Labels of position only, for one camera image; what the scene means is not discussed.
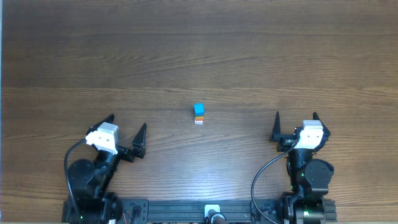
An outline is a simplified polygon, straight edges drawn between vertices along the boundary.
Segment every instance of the wooden table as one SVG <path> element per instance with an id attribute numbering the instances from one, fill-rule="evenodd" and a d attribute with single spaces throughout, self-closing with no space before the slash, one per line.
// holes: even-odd
<path id="1" fill-rule="evenodd" d="M 122 145 L 148 130 L 146 157 L 123 162 L 109 190 L 249 199 L 278 155 L 276 111 L 284 133 L 313 111 L 329 127 L 316 157 L 336 169 L 340 221 L 398 220 L 397 12 L 374 0 L 4 1 L 2 221 L 59 222 L 64 155 L 110 113 Z M 257 198 L 290 189 L 284 162 Z"/>

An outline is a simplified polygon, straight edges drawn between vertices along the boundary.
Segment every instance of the black cable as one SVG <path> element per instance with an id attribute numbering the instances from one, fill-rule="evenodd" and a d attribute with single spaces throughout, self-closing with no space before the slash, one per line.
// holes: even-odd
<path id="1" fill-rule="evenodd" d="M 68 189 L 69 189 L 69 194 L 70 194 L 70 199 L 72 200 L 72 205 L 75 208 L 75 212 L 76 212 L 76 218 L 79 221 L 80 219 L 80 211 L 79 208 L 77 207 L 77 203 L 76 203 L 76 199 L 73 196 L 73 192 L 72 189 L 70 188 L 70 183 L 69 183 L 69 176 L 68 176 L 68 158 L 69 158 L 69 154 L 76 149 L 79 145 L 83 144 L 86 141 L 86 139 L 82 139 L 80 140 L 78 143 L 74 144 L 69 150 L 68 152 L 65 154 L 65 160 L 63 161 L 63 165 L 65 167 L 65 178 L 67 179 L 67 185 L 68 185 Z"/>
<path id="2" fill-rule="evenodd" d="M 279 224 L 279 223 L 275 222 L 274 220 L 272 220 L 271 218 L 269 218 L 266 214 L 264 214 L 264 213 L 260 210 L 260 208 L 257 206 L 257 203 L 256 203 L 256 201 L 254 200 L 254 184 L 256 184 L 257 178 L 259 178 L 259 176 L 260 176 L 260 174 L 262 173 L 262 171 L 264 171 L 267 167 L 269 167 L 271 164 L 273 164 L 273 163 L 274 163 L 275 161 L 277 161 L 278 159 L 280 159 L 280 158 L 286 156 L 291 150 L 294 149 L 294 147 L 297 145 L 297 143 L 299 143 L 299 140 L 295 141 L 295 142 L 292 144 L 292 146 L 291 146 L 288 150 L 286 150 L 284 153 L 282 153 L 281 155 L 275 157 L 273 160 L 269 161 L 266 165 L 264 165 L 264 166 L 259 170 L 259 172 L 256 174 L 256 176 L 255 176 L 254 179 L 253 179 L 253 182 L 251 183 L 251 200 L 252 200 L 252 202 L 253 202 L 255 208 L 257 209 L 257 211 L 259 211 L 259 213 L 260 213 L 263 217 L 265 217 L 266 219 L 268 219 L 268 221 L 270 221 L 270 222 L 273 223 L 273 224 Z"/>

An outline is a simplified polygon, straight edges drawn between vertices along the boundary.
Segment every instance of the blue cube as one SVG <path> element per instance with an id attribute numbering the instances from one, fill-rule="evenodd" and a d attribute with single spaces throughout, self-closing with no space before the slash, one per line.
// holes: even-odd
<path id="1" fill-rule="evenodd" d="M 205 107 L 203 106 L 203 103 L 193 105 L 193 109 L 195 110 L 195 116 L 205 115 Z"/>

